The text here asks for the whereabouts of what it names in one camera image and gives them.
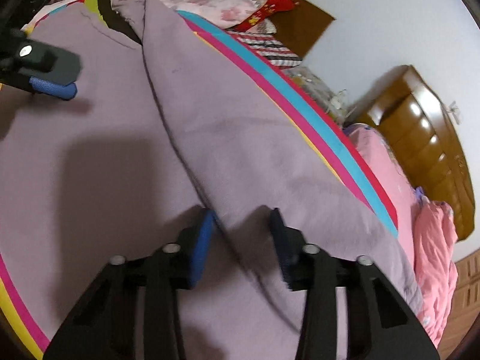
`wall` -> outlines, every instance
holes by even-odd
[[[337,20],[305,63],[334,91],[347,89],[353,101],[378,93],[381,78],[395,67],[413,64],[445,104],[460,107],[457,132],[478,193],[480,30],[461,0],[310,1]],[[454,258],[478,248],[480,230],[457,244]]]

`yellow stripe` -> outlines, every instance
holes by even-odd
[[[212,44],[210,44],[210,42],[208,42],[208,40],[202,38],[197,31],[193,31],[193,33],[201,40],[203,40],[206,44],[208,44],[211,48],[213,48],[214,50],[217,50],[218,53],[222,54],[217,48],[215,48]],[[306,140],[306,142],[308,143],[309,147],[314,151],[316,152],[316,154],[320,157],[320,159],[323,161],[323,163],[327,166],[328,169],[330,169],[330,171],[335,175],[335,177],[338,179],[338,181],[340,181],[342,184],[343,184],[343,181],[342,179],[340,178],[340,176],[337,174],[337,172],[335,171],[335,169],[332,168],[332,166],[328,163],[328,161],[326,160],[325,157],[323,157],[323,154],[320,153],[320,151],[315,147],[315,145],[312,143],[312,141],[303,133],[303,131],[300,129],[300,127],[298,127],[295,122],[285,113],[285,111],[280,108],[280,106],[275,102],[273,101],[273,99],[262,89],[260,88],[260,86],[258,86],[258,84],[255,82],[255,85],[257,85],[258,89],[260,89],[263,94],[268,97],[273,104],[275,104],[278,109],[280,111],[283,112],[283,114],[288,118],[288,120],[290,121],[291,124],[293,124],[295,126],[295,128],[300,132],[300,134],[302,135],[303,139]]]
[[[15,310],[14,304],[11,302],[10,297],[8,296],[7,289],[3,284],[3,281],[0,280],[0,309],[7,318],[8,323],[10,324],[13,331],[16,333],[21,342],[26,346],[30,353],[37,359],[41,360],[43,357],[43,352],[38,347],[37,343],[33,340],[32,336],[28,332],[27,328],[23,324],[20,316]]]

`pink bedding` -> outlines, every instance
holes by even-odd
[[[397,163],[390,147],[373,128],[356,124],[345,130],[397,210],[398,241],[413,266],[413,222],[419,212],[414,189]]]
[[[428,202],[425,197],[424,200],[413,231],[414,270],[423,295],[423,309],[418,319],[437,347],[458,278],[457,267],[452,262],[457,233],[452,208],[445,202]]]

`pink blanket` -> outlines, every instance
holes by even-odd
[[[452,262],[457,233],[452,208],[445,202],[423,199],[413,231],[414,270],[423,295],[423,310],[418,319],[437,347],[447,323],[458,278],[457,267]]]

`wooden headboard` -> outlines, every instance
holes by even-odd
[[[357,121],[383,134],[412,186],[452,206],[458,239],[467,238],[474,229],[475,199],[465,155],[445,107],[414,67]]]
[[[293,1],[295,9],[277,12],[269,19],[277,28],[275,38],[303,58],[335,19],[306,0]]]

